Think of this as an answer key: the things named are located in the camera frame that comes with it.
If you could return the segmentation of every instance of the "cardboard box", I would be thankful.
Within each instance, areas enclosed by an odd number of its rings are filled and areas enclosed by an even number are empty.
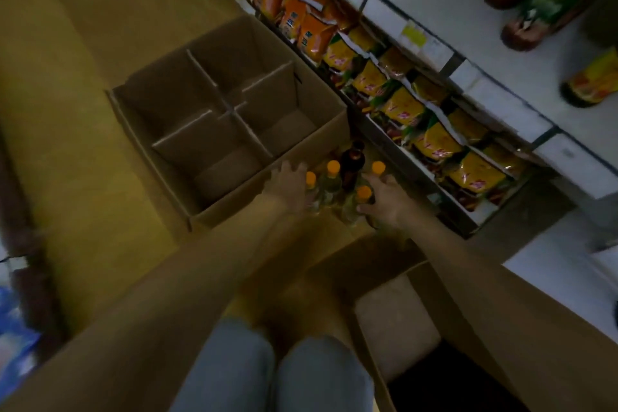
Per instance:
[[[349,138],[336,93],[246,15],[131,75],[109,99],[190,230],[247,205],[282,160],[313,166]]]

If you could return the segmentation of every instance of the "floor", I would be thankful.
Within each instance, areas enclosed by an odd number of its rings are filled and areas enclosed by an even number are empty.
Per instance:
[[[232,0],[0,6],[0,128],[77,332],[183,238],[104,91],[239,9]]]

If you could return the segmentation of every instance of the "leg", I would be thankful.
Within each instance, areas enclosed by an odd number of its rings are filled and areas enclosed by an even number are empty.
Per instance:
[[[265,412],[273,347],[238,319],[215,326],[169,412]]]
[[[283,359],[274,384],[276,412],[371,412],[373,381],[334,337],[309,337]]]

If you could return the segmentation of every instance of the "bottle cap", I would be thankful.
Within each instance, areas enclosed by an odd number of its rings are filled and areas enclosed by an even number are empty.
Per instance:
[[[339,165],[337,160],[331,160],[328,162],[328,165],[326,165],[326,169],[328,170],[328,174],[337,174],[341,169],[341,165]]]
[[[371,197],[371,188],[369,186],[360,186],[356,190],[356,197],[360,201],[367,202]]]
[[[384,162],[373,162],[371,164],[371,172],[373,172],[376,176],[382,175],[385,171],[386,165],[384,165]]]
[[[309,189],[313,189],[315,187],[315,173],[307,171],[305,176],[305,184]]]

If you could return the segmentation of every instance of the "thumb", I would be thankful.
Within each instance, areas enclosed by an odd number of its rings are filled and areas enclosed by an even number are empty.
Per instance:
[[[360,204],[356,207],[357,212],[364,213],[366,215],[374,215],[376,206],[371,204]]]

